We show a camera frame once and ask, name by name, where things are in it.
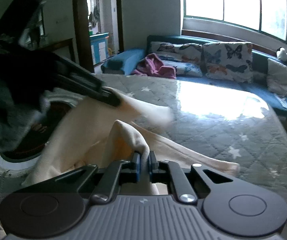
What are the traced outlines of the cream knit garment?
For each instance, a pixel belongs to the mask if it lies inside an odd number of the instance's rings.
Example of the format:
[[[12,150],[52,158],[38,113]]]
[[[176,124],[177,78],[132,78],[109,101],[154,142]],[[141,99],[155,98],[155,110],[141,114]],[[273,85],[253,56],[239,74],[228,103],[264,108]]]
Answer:
[[[86,164],[105,168],[114,160],[129,159],[134,151],[142,156],[141,178],[137,184],[124,185],[122,193],[125,194],[159,194],[148,175],[148,154],[151,150],[159,159],[177,161],[184,167],[201,163],[232,176],[239,173],[238,163],[207,157],[134,123],[136,118],[143,116],[152,127],[163,130],[173,121],[169,107],[131,98],[117,89],[111,88],[110,91],[120,98],[120,105],[112,107],[88,97],[81,100],[56,127],[21,187],[51,179]]]

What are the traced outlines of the blue white cabinet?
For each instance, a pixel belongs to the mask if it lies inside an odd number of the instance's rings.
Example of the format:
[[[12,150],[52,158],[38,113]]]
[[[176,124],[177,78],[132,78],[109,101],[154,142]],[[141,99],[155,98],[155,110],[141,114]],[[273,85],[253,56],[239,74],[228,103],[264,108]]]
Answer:
[[[104,62],[106,59],[108,59],[109,33],[91,35],[89,38],[93,65]]]

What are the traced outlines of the dark wooden shelf unit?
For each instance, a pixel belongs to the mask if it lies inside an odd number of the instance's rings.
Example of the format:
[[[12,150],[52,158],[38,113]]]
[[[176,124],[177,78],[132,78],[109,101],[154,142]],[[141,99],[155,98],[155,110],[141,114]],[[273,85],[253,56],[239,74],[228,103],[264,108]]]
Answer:
[[[40,46],[41,34],[39,14],[43,10],[42,0],[12,0],[9,7],[0,18],[0,63],[18,64],[19,61],[36,57],[53,60],[64,60],[54,53],[54,43],[45,47]]]

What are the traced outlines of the grey quilted star table cover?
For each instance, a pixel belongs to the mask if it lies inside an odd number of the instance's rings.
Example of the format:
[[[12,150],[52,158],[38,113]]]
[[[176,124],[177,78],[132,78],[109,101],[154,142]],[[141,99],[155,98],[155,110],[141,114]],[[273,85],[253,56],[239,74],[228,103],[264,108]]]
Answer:
[[[138,126],[190,150],[216,160],[238,163],[235,176],[274,191],[287,202],[287,133],[272,107],[249,92],[158,77],[104,74],[106,89],[158,106],[169,107],[173,121],[165,129],[152,127],[146,118]],[[33,153],[16,154],[0,164],[0,203],[20,185],[36,165],[41,152],[64,116],[84,95],[55,88],[45,95],[47,109],[35,118],[47,117],[45,128],[33,126],[45,140],[27,144]]]

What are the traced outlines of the pink crumpled garment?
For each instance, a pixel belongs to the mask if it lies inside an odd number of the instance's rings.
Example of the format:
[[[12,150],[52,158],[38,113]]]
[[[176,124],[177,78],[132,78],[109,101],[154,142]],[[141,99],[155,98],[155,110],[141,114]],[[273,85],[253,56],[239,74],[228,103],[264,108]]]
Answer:
[[[132,75],[160,77],[166,79],[176,79],[176,69],[173,66],[164,65],[157,54],[152,53],[138,62]]]

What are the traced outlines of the butterfly print pillow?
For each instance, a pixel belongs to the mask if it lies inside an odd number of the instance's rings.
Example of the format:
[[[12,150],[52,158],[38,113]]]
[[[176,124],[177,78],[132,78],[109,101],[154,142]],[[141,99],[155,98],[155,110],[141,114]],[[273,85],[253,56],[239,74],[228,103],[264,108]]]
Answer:
[[[176,76],[202,77],[203,47],[197,43],[173,44],[153,41],[149,52],[155,53],[165,66],[174,67]]]
[[[253,44],[218,42],[203,44],[206,76],[239,83],[253,82]]]

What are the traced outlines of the blue corner sofa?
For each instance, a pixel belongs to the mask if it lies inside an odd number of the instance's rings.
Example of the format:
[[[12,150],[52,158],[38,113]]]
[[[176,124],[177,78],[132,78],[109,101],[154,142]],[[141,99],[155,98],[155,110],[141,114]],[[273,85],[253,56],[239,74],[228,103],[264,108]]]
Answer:
[[[141,61],[149,52],[151,42],[162,43],[217,43],[218,40],[211,40],[207,38],[191,37],[191,36],[160,36],[150,35],[147,37],[146,49],[130,49],[111,59],[108,59],[102,66],[101,70],[104,74],[123,74],[130,75],[136,68],[136,65]],[[206,77],[206,69],[201,66],[203,73],[202,77],[189,76],[186,74],[177,74],[177,79],[181,81],[189,81],[194,83],[203,83],[206,85],[214,85],[218,87],[232,88],[236,90],[244,90],[261,97],[265,102],[273,107],[274,111],[281,118],[282,122],[287,123],[287,98],[278,95],[276,92],[268,90],[266,82],[266,74],[268,71],[268,59],[276,60],[275,57],[260,52],[256,49],[253,50],[253,82],[250,84],[240,83],[229,80],[216,80]]]

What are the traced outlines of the grey square cushion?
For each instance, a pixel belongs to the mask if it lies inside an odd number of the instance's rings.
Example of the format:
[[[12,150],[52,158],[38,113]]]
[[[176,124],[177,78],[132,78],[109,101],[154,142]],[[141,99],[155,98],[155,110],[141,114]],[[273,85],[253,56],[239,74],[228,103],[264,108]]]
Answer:
[[[268,59],[267,87],[272,93],[287,97],[287,66]]]

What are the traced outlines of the black white plush toy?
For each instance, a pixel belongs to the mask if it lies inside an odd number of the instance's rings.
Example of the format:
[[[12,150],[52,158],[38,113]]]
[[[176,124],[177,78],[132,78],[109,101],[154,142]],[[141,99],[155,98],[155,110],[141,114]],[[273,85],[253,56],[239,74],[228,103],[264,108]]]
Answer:
[[[280,47],[277,51],[276,51],[276,57],[284,62],[284,63],[287,63],[287,51],[285,48],[283,47]]]

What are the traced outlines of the large window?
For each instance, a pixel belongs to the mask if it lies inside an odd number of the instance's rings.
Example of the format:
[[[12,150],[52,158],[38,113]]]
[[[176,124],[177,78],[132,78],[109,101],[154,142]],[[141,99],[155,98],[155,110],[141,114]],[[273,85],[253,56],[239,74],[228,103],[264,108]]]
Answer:
[[[184,0],[184,14],[287,41],[287,0]]]

